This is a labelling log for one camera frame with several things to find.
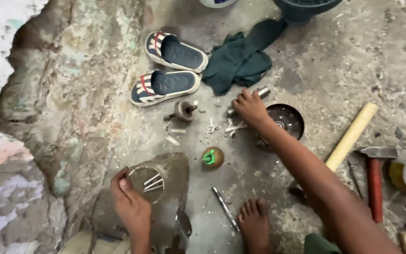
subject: metal cylinder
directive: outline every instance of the metal cylinder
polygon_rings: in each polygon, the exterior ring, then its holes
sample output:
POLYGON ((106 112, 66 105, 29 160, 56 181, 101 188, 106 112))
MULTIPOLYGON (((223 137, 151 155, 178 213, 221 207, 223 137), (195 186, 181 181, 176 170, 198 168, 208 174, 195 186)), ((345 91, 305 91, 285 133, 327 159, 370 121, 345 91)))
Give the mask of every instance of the metal cylinder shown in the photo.
MULTIPOLYGON (((258 88, 256 90, 258 91, 258 95, 261 99, 264 99, 265 97, 267 97, 270 94, 270 89, 267 86, 264 86, 263 88, 258 88)), ((234 108, 230 107, 226 111, 226 116, 229 118, 233 117, 235 114, 236 114, 236 111, 234 110, 234 108)))

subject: dirty floor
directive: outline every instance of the dirty floor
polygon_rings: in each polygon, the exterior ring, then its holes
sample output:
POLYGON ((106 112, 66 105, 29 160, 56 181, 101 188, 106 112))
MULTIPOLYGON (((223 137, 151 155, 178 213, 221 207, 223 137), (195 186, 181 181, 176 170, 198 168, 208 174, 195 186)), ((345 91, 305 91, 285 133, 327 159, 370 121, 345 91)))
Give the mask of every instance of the dirty floor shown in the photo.
MULTIPOLYGON (((222 9, 206 8, 197 0, 151 0, 145 11, 143 38, 155 30, 172 32, 204 52, 210 52, 229 33, 247 33, 257 22, 281 15, 272 0, 239 0, 222 9)), ((305 26, 291 26, 265 52, 273 68, 254 88, 267 85, 272 90, 264 100, 266 105, 286 103, 300 111, 306 125, 301 142, 319 158, 327 158, 367 102, 377 104, 379 110, 355 146, 397 145, 399 150, 406 150, 405 0, 345 0, 305 26)), ((137 68, 139 75, 156 68, 170 71, 154 65, 144 53, 137 68)), ((320 232, 319 219, 290 197, 286 189, 293 178, 276 155, 255 147, 258 138, 253 130, 239 130, 234 138, 224 131, 228 126, 224 113, 240 89, 233 86, 227 95, 215 97, 212 89, 202 84, 192 95, 147 108, 132 106, 127 89, 119 98, 125 100, 125 112, 104 187, 107 189, 110 178, 124 166, 162 153, 184 152, 190 161, 186 212, 194 230, 185 243, 187 252, 242 251, 240 233, 230 226, 210 190, 216 186, 235 215, 247 198, 265 198, 271 207, 274 251, 301 253, 304 236, 320 232), (185 129, 187 134, 168 133, 162 118, 172 113, 180 99, 198 101, 204 113, 197 111, 191 124, 169 125, 185 129), (220 129, 206 134, 211 118, 220 129), (180 145, 173 146, 166 140, 168 135, 180 145), (209 146, 218 146, 225 153, 225 163, 215 171, 207 171, 201 164, 202 152, 209 146)), ((366 193, 364 161, 355 155, 349 158, 366 193)), ((347 174, 347 160, 336 174, 354 188, 347 174)), ((405 218, 399 201, 402 197, 388 187, 384 195, 384 224, 394 238, 405 218)), ((173 201, 153 205, 153 244, 161 251, 172 242, 176 205, 173 201)))

